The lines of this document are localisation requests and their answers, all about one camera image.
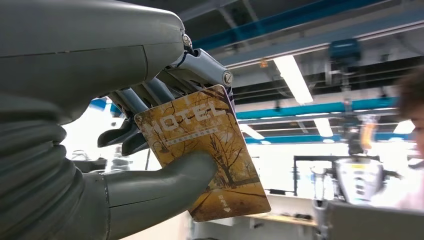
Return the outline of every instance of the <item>ceiling light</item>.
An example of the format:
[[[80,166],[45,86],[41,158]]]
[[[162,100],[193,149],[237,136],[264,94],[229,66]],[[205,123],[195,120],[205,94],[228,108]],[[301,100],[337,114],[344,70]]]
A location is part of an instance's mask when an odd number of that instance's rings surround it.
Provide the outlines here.
[[[404,139],[401,137],[391,137],[389,140],[389,142],[403,142]]]
[[[299,104],[312,102],[312,96],[306,86],[304,77],[299,70],[298,64],[292,55],[274,58],[281,77],[287,83],[291,93]]]
[[[328,118],[317,118],[313,121],[315,122],[316,128],[318,129],[319,135],[321,135],[321,137],[333,136],[333,131],[331,130]]]
[[[259,132],[253,130],[249,125],[247,124],[240,124],[238,125],[240,127],[240,130],[245,132],[247,135],[250,135],[252,138],[254,139],[265,139],[264,136],[262,136],[261,134],[259,134]]]
[[[401,121],[394,129],[394,134],[410,134],[415,129],[415,125],[411,120]]]
[[[375,108],[374,110],[382,111],[382,110],[392,110],[392,109],[395,109],[395,108],[394,107],[383,107],[383,108]]]
[[[310,116],[321,116],[321,115],[328,115],[327,112],[321,112],[321,113],[306,113],[306,114],[298,114],[296,117],[310,117]]]

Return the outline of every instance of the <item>hair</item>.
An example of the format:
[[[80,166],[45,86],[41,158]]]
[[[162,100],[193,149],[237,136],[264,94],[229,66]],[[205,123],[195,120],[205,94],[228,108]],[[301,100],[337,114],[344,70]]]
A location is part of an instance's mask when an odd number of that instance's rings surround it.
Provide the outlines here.
[[[398,82],[399,114],[403,119],[409,119],[417,108],[424,106],[424,67],[415,69],[412,74]]]

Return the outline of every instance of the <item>screw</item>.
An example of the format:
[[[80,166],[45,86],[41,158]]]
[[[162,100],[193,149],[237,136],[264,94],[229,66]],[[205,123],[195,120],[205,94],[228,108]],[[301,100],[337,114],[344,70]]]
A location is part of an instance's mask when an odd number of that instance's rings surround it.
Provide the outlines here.
[[[231,86],[231,83],[233,82],[233,75],[231,72],[224,73],[224,85],[229,87]]]
[[[192,45],[192,40],[190,39],[190,37],[187,34],[183,34],[182,35],[182,42],[184,43],[184,45],[190,47]]]

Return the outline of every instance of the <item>yellow card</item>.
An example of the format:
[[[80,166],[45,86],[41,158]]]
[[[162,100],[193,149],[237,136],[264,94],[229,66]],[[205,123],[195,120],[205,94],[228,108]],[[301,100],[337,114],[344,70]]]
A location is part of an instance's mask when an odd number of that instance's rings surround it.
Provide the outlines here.
[[[135,115],[162,167],[196,150],[218,171],[189,210],[197,222],[271,210],[225,88],[215,85]]]

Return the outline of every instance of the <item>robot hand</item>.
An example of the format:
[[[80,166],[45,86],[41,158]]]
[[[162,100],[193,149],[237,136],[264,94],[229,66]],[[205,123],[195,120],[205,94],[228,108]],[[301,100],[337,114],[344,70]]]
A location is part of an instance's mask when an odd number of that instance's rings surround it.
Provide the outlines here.
[[[224,68],[187,50],[175,14],[114,0],[0,0],[0,16],[0,239],[120,239],[194,203],[217,170],[206,153],[160,171],[82,174],[60,145],[60,125],[99,96],[127,116],[102,143],[128,141],[132,153],[143,148],[133,114],[217,84],[203,72],[213,66],[229,87]]]

